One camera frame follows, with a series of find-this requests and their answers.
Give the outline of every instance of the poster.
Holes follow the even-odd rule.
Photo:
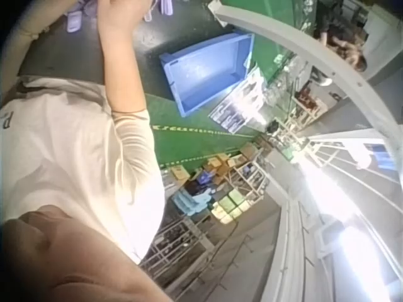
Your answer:
[[[223,101],[208,115],[229,133],[237,133],[249,120],[265,123],[259,110],[264,104],[264,77],[255,67]]]

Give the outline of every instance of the cardboard box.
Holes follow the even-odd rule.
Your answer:
[[[174,167],[171,167],[171,172],[174,174],[174,177],[180,186],[183,186],[190,178],[190,174],[182,165],[175,165]]]
[[[224,181],[224,176],[215,176],[214,178],[213,178],[213,183],[216,185],[216,186],[219,186],[220,184],[221,184],[221,182],[223,182]]]
[[[217,171],[218,167],[221,166],[221,161],[219,161],[216,157],[211,157],[207,160],[207,163],[203,165],[203,168],[207,172],[215,172]]]
[[[254,160],[259,152],[258,148],[252,143],[246,143],[239,151],[241,151],[248,160]]]
[[[236,164],[235,159],[229,159],[229,160],[227,160],[227,165],[228,165],[230,168],[232,168],[232,167],[235,167],[237,164]]]
[[[246,157],[243,156],[242,154],[231,157],[230,160],[231,160],[231,164],[233,164],[233,167],[238,167],[247,162]]]
[[[217,170],[216,175],[219,177],[223,177],[227,175],[227,173],[231,170],[232,167],[230,167],[228,164],[223,164],[219,169]]]
[[[229,160],[229,156],[225,153],[220,153],[216,155],[216,158],[219,159],[221,164],[225,164]]]

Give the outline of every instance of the dark hair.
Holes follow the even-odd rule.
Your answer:
[[[366,58],[363,55],[360,55],[360,57],[358,58],[358,62],[355,65],[355,69],[358,72],[364,72],[364,71],[366,71],[367,68],[368,68],[368,64],[366,62]]]

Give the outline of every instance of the white t-shirt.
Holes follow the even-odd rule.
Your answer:
[[[109,115],[92,84],[30,86],[47,88],[0,111],[2,222],[58,206],[139,263],[165,203],[148,112]]]

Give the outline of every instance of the blue plastic basket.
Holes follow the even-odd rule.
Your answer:
[[[182,117],[246,78],[253,41],[253,34],[229,33],[160,55]]]

